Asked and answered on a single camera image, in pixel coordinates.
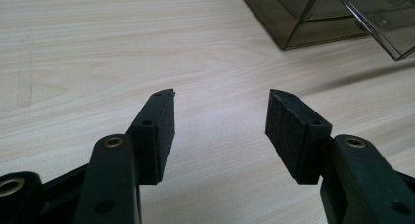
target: black rubber jaw pad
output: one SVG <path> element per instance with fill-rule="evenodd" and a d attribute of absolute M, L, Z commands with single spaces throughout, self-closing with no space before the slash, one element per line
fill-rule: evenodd
<path fill-rule="evenodd" d="M 153 94 L 128 128 L 134 144 L 138 183 L 156 185 L 162 181 L 174 138 L 174 92 Z"/>
<path fill-rule="evenodd" d="M 269 94 L 265 134 L 298 184 L 317 184 L 320 146 L 330 140 L 332 125 L 296 96 Z"/>

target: wooden table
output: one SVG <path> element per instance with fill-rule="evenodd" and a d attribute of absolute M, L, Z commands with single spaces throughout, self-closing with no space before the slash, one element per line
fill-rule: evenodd
<path fill-rule="evenodd" d="M 281 52 L 242 0 L 0 0 L 1 175 L 79 167 L 167 88 L 176 135 L 144 223 L 327 222 L 263 133 L 271 88 L 415 176 L 415 61 L 371 38 Z"/>

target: screw hole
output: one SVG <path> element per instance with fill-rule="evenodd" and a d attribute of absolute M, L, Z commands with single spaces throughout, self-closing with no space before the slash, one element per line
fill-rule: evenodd
<path fill-rule="evenodd" d="M 121 146 L 123 142 L 124 140 L 121 138 L 111 138 L 105 141 L 104 146 L 106 146 L 107 148 L 114 148 Z"/>
<path fill-rule="evenodd" d="M 395 212 L 402 215 L 411 214 L 411 210 L 404 203 L 399 202 L 398 200 L 391 200 L 388 202 L 388 206 Z"/>
<path fill-rule="evenodd" d="M 20 190 L 24 185 L 23 178 L 11 178 L 0 182 L 0 197 L 9 196 Z"/>
<path fill-rule="evenodd" d="M 348 138 L 346 139 L 346 142 L 355 148 L 364 148 L 366 146 L 366 144 L 358 139 L 355 138 Z"/>
<path fill-rule="evenodd" d="M 113 200 L 104 200 L 95 205 L 95 213 L 99 215 L 105 215 L 111 212 L 115 207 L 115 202 Z"/>

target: light wood grain surface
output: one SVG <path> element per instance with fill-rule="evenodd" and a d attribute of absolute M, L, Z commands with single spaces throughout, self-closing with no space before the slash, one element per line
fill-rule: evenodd
<path fill-rule="evenodd" d="M 0 0 L 0 175 L 83 165 L 166 88 L 176 135 L 144 223 L 327 223 L 263 133 L 271 88 L 415 176 L 415 61 L 371 38 L 281 52 L 243 0 Z"/>

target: small hole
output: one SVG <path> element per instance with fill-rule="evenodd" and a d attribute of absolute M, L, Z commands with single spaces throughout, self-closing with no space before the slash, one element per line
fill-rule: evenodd
<path fill-rule="evenodd" d="M 95 205 L 95 213 L 99 215 L 105 215 L 111 212 L 115 207 L 115 202 L 113 200 L 104 200 Z"/>
<path fill-rule="evenodd" d="M 4 184 L 3 186 L 0 187 L 0 193 L 4 193 L 8 190 L 15 189 L 18 185 L 19 185 L 19 183 L 17 181 L 11 181 L 9 183 L 6 183 L 6 184 Z"/>
<path fill-rule="evenodd" d="M 398 200 L 391 200 L 388 202 L 389 207 L 402 215 L 409 215 L 411 214 L 411 210 L 407 207 L 404 203 L 399 202 Z"/>
<path fill-rule="evenodd" d="M 358 139 L 354 139 L 354 138 L 348 138 L 346 139 L 346 142 L 352 146 L 352 147 L 356 147 L 356 148 L 364 148 L 366 146 L 365 143 L 363 143 L 362 141 L 358 140 Z"/>
<path fill-rule="evenodd" d="M 0 182 L 0 197 L 6 197 L 18 191 L 24 185 L 23 178 L 11 178 Z"/>
<path fill-rule="evenodd" d="M 121 146 L 123 142 L 124 140 L 122 138 L 111 138 L 105 141 L 104 146 L 106 146 L 107 148 L 114 148 Z"/>
<path fill-rule="evenodd" d="M 114 144 L 118 144 L 118 143 L 119 143 L 119 139 L 110 139 L 108 141 L 108 144 L 110 144 L 110 145 L 114 145 Z"/>

